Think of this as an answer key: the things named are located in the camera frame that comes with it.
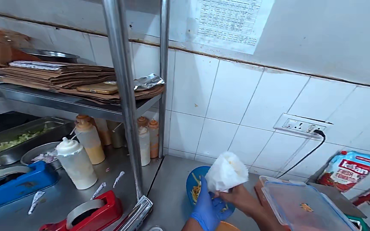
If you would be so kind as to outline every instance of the metal shelf post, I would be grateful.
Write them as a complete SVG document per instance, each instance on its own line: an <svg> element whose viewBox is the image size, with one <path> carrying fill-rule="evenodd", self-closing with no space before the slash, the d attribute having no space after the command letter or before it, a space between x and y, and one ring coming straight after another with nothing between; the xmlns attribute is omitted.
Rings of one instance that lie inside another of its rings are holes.
<svg viewBox="0 0 370 231"><path fill-rule="evenodd" d="M160 75L165 81L165 86L168 86L168 42L169 42L169 8L170 0L161 0L161 16L160 16ZM165 108L167 102L166 92L162 93L159 106L159 158L163 156L164 150L164 130L165 130Z"/></svg>
<svg viewBox="0 0 370 231"><path fill-rule="evenodd" d="M125 136L134 172L136 199L139 201L143 196L141 153L124 0L103 0L103 3L110 53L121 97Z"/></svg>

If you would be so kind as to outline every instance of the blue glove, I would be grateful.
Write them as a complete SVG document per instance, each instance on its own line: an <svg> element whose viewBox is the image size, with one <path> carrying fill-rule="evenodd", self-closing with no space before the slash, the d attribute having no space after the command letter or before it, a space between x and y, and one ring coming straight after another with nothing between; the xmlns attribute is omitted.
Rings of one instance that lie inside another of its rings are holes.
<svg viewBox="0 0 370 231"><path fill-rule="evenodd" d="M222 213L221 210L225 207L225 202L219 197L211 199L211 195L208 193L206 179L202 176L201 192L191 217L198 221L204 231L215 231L221 220L225 220L232 215L230 209Z"/></svg>

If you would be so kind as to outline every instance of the foil piece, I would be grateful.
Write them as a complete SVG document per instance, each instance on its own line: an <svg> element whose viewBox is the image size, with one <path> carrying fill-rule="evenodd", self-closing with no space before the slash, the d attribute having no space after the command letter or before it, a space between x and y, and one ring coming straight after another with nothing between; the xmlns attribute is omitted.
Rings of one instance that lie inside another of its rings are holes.
<svg viewBox="0 0 370 231"><path fill-rule="evenodd" d="M32 199L31 207L28 210L28 215L31 215L34 211L35 206L38 204L38 199L41 198L44 195L45 192L38 191L35 193L34 198Z"/></svg>
<svg viewBox="0 0 370 231"><path fill-rule="evenodd" d="M113 188L115 188L115 185L116 185L116 183L118 183L118 181L119 181L119 179L121 178L121 176L122 175L124 175L125 174L125 172L124 171L122 171L122 172L120 172L119 173L119 176L115 179L115 182L113 183Z"/></svg>
<svg viewBox="0 0 370 231"><path fill-rule="evenodd" d="M116 85L116 81L106 81L106 84ZM139 79L134 80L134 91L142 91L149 89L151 87L155 87L157 85L165 84L165 81L157 76L156 74L152 73L148 76L141 77Z"/></svg>
<svg viewBox="0 0 370 231"><path fill-rule="evenodd" d="M101 185L98 187L98 189L92 195L92 197L91 197L90 200L93 200L98 195L98 193L102 190L102 188L105 187L105 186L106 186L106 183L105 182L101 183Z"/></svg>

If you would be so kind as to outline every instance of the orange bowl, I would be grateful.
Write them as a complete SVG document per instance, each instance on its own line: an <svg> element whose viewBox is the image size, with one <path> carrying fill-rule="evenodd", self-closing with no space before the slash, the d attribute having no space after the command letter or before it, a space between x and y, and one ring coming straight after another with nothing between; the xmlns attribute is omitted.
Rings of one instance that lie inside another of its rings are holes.
<svg viewBox="0 0 370 231"><path fill-rule="evenodd" d="M235 226L231 225L230 223L221 222L218 225L218 228L215 229L215 231L240 231L240 230Z"/></svg>

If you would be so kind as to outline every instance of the chopped cabbage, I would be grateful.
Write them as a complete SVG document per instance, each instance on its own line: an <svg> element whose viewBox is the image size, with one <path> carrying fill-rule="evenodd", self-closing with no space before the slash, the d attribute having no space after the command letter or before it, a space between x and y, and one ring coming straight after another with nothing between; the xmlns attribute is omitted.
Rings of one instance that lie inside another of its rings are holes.
<svg viewBox="0 0 370 231"><path fill-rule="evenodd" d="M51 128L47 128L46 125L44 127L44 129L42 131L38 131L38 132L34 132L34 133L31 133L31 132L28 132L28 133L25 133L25 134L22 134L20 136L18 136L18 138L16 140L13 140L13 141L10 141L10 142L1 142L0 143L0 151L3 151L3 150L6 150L10 147L13 147L17 144L21 144L31 138L34 138L42 133L45 133L49 130L53 129L53 127Z"/></svg>

